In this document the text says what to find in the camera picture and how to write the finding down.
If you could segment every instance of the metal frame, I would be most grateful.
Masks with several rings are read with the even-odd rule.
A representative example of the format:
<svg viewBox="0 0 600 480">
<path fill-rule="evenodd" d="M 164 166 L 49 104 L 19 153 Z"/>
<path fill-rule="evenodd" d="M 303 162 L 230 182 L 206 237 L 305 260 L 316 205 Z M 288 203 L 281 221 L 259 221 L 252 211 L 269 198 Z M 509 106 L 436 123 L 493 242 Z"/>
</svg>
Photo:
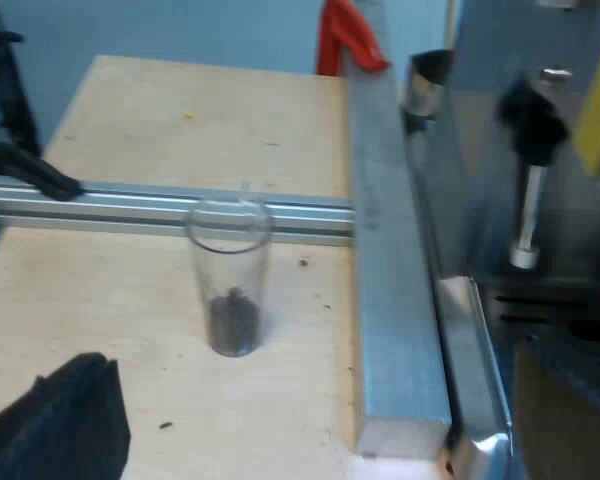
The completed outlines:
<svg viewBox="0 0 600 480">
<path fill-rule="evenodd" d="M 84 183 L 85 193 L 56 202 L 18 180 L 0 177 L 0 225 L 117 233 L 185 235 L 185 213 L 203 198 L 257 196 L 274 218 L 274 240 L 346 246 L 354 213 L 347 200 L 226 190 Z M 231 219 L 226 219 L 231 231 Z"/>
<path fill-rule="evenodd" d="M 388 50 L 381 0 L 358 8 Z M 432 459 L 451 427 L 415 185 L 393 68 L 368 74 L 349 55 L 349 139 L 358 291 L 358 451 Z"/>
</svg>

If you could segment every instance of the red clamp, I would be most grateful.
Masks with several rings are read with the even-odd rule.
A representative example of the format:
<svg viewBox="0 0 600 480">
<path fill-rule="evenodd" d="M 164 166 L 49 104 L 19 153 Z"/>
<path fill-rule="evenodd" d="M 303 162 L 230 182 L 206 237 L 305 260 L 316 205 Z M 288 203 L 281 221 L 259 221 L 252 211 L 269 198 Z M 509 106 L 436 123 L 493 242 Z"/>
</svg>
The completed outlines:
<svg viewBox="0 0 600 480">
<path fill-rule="evenodd" d="M 342 46 L 368 71 L 384 70 L 389 61 L 382 55 L 367 20 L 349 0 L 325 0 L 318 44 L 318 75 L 338 75 Z"/>
</svg>

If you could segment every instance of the plywood surface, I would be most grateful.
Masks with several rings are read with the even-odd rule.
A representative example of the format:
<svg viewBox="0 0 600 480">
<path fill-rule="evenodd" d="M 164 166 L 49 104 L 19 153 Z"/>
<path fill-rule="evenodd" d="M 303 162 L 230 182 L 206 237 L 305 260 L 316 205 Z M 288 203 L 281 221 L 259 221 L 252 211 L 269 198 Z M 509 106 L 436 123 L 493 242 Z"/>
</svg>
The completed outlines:
<svg viewBox="0 0 600 480">
<path fill-rule="evenodd" d="M 46 159 L 82 180 L 349 196 L 342 78 L 98 56 Z"/>
<path fill-rule="evenodd" d="M 120 365 L 125 480 L 448 478 L 440 464 L 351 453 L 352 251 L 274 244 L 272 328 L 230 359 L 205 344 L 188 249 L 176 237 L 6 230 L 0 410 L 37 374 L 100 351 Z"/>
</svg>

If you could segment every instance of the clear plastic cup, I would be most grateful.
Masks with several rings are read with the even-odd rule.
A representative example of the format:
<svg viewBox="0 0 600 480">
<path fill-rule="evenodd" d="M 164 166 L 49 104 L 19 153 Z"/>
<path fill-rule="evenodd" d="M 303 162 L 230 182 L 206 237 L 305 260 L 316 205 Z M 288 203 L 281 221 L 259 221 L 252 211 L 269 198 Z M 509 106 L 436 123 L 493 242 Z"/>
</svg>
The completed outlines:
<svg viewBox="0 0 600 480">
<path fill-rule="evenodd" d="M 203 200 L 186 217 L 211 348 L 241 357 L 262 341 L 273 219 L 261 203 Z"/>
</svg>

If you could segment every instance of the light blue wall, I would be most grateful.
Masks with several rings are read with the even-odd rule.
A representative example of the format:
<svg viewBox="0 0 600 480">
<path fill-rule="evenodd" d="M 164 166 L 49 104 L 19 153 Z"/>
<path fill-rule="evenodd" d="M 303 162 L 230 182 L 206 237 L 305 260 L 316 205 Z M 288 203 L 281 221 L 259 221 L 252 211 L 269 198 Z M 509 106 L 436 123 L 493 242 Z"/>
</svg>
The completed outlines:
<svg viewBox="0 0 600 480">
<path fill-rule="evenodd" d="M 99 53 L 311 73 L 322 0 L 0 0 L 46 143 Z M 390 58 L 440 48 L 446 0 L 387 0 Z"/>
</svg>

